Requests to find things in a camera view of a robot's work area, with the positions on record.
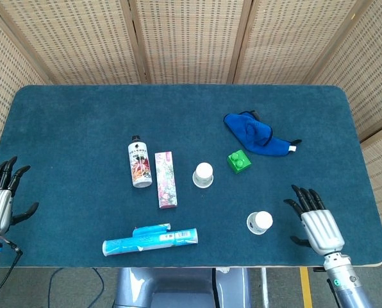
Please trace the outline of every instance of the pink box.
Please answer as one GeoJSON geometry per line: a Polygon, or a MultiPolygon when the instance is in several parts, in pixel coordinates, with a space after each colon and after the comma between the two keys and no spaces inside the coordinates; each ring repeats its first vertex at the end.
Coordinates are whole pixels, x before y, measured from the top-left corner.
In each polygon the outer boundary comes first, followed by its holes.
{"type": "Polygon", "coordinates": [[[155,169],[160,209],[176,207],[177,192],[174,180],[174,167],[172,165],[172,153],[155,153],[155,169]]]}

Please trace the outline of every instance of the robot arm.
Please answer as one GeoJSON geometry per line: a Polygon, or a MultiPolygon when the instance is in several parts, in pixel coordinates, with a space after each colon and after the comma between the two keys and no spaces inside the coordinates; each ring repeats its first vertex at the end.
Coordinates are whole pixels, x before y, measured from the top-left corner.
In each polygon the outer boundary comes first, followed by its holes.
{"type": "Polygon", "coordinates": [[[292,199],[284,200],[298,214],[305,228],[309,241],[292,240],[300,245],[311,247],[319,255],[325,257],[324,269],[328,274],[328,283],[335,295],[336,303],[340,308],[372,308],[356,275],[351,258],[342,255],[340,251],[345,241],[338,225],[327,210],[316,191],[307,191],[293,185],[299,203],[292,199]]]}

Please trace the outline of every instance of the floor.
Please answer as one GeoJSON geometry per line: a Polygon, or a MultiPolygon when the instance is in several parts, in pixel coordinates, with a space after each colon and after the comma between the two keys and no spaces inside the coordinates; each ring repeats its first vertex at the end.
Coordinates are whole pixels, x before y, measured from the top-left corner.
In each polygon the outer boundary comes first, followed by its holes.
{"type": "MultiPolygon", "coordinates": [[[[0,269],[0,281],[7,269],[0,269]]],[[[0,308],[103,308],[111,307],[117,283],[115,268],[66,268],[52,279],[56,268],[16,268],[0,291],[0,308]],[[90,304],[102,290],[94,305],[90,304]]],[[[382,266],[357,268],[374,307],[382,307],[382,266]]],[[[325,273],[308,270],[313,307],[335,308],[335,300],[326,283],[325,273]]],[[[267,269],[271,308],[304,307],[301,278],[297,268],[267,269]]],[[[253,308],[262,307],[260,270],[251,270],[253,308]]]]}

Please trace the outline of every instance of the white bottle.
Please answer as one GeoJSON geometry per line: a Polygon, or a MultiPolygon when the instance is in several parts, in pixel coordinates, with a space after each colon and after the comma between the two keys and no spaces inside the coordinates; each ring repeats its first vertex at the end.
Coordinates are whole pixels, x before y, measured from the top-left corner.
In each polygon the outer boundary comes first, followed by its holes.
{"type": "Polygon", "coordinates": [[[133,186],[137,188],[150,186],[151,179],[150,161],[147,146],[140,141],[140,136],[132,136],[132,143],[128,146],[129,165],[133,186]]]}

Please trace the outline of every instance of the blue cloth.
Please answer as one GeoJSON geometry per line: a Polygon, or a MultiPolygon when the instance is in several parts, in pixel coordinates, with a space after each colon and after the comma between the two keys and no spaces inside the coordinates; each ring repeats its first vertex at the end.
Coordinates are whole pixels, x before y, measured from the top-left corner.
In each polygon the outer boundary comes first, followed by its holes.
{"type": "MultiPolygon", "coordinates": [[[[7,237],[24,251],[21,266],[314,266],[324,259],[295,245],[306,236],[284,199],[291,184],[314,188],[334,215],[355,265],[382,261],[382,226],[345,94],[337,87],[296,85],[43,85],[16,94],[0,142],[0,162],[17,155],[31,165],[13,213],[34,201],[33,217],[7,237]],[[227,156],[241,144],[223,122],[227,113],[260,111],[278,136],[302,138],[286,157],[249,155],[234,174],[227,156]],[[147,144],[153,184],[131,184],[127,146],[147,144]],[[159,209],[154,153],[172,151],[178,207],[159,209]],[[200,162],[214,181],[197,188],[200,162]],[[261,236],[246,219],[274,218],[261,236]],[[135,227],[171,223],[196,228],[199,243],[105,257],[104,240],[135,227]]],[[[14,254],[6,245],[1,264],[14,254]]]]}
{"type": "Polygon", "coordinates": [[[249,151],[268,156],[285,156],[290,153],[291,142],[273,137],[272,128],[250,112],[227,114],[224,123],[249,151]]]}

